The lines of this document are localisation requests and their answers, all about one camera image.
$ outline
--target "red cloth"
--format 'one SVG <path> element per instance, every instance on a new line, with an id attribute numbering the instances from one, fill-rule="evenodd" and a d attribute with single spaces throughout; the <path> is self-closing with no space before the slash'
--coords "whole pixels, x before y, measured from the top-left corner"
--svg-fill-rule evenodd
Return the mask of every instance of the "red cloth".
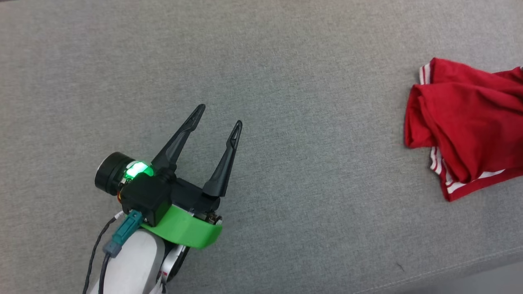
<path id="1" fill-rule="evenodd" d="M 434 58 L 420 69 L 405 145 L 433 147 L 431 169 L 449 201 L 523 175 L 523 69 L 487 73 Z"/>

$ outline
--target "green bracket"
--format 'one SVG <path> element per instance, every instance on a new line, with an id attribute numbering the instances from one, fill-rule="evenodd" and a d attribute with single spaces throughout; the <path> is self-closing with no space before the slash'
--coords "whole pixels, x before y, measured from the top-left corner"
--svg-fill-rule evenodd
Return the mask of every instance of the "green bracket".
<path id="1" fill-rule="evenodd" d="M 190 215 L 187 211 L 171 206 L 157 226 L 141 225 L 151 233 L 175 244 L 204 248 L 216 241 L 222 232 L 221 225 L 214 225 Z"/>

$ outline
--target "gray cushion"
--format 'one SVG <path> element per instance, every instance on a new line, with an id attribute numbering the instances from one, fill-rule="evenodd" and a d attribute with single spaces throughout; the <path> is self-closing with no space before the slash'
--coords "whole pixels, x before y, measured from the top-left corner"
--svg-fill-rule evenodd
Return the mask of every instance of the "gray cushion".
<path id="1" fill-rule="evenodd" d="M 172 291 L 395 292 L 522 260 L 523 178 L 448 203 L 429 150 L 402 144 L 418 68 L 522 65 L 522 14 L 519 0 L 0 3 L 0 292 L 80 292 L 119 210 L 98 164 L 152 159 L 199 103 L 179 176 L 203 185 L 244 128 L 223 234 Z"/>

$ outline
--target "teal connector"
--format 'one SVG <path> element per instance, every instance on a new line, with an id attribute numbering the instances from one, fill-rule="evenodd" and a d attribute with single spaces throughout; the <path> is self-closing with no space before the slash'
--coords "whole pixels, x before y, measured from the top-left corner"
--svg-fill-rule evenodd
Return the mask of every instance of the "teal connector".
<path id="1" fill-rule="evenodd" d="M 127 239 L 140 227 L 143 222 L 142 214 L 137 210 L 132 210 L 126 220 L 120 225 L 112 235 L 112 240 L 122 246 Z"/>

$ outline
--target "glowing green light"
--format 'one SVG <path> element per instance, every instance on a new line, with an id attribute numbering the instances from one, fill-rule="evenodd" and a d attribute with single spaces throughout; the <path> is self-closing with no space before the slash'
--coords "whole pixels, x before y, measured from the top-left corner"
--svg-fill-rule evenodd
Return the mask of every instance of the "glowing green light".
<path id="1" fill-rule="evenodd" d="M 154 175 L 154 171 L 150 166 L 138 161 L 134 163 L 131 167 L 129 167 L 129 169 L 126 171 L 126 177 L 133 179 L 139 173 L 145 173 L 149 176 Z"/>

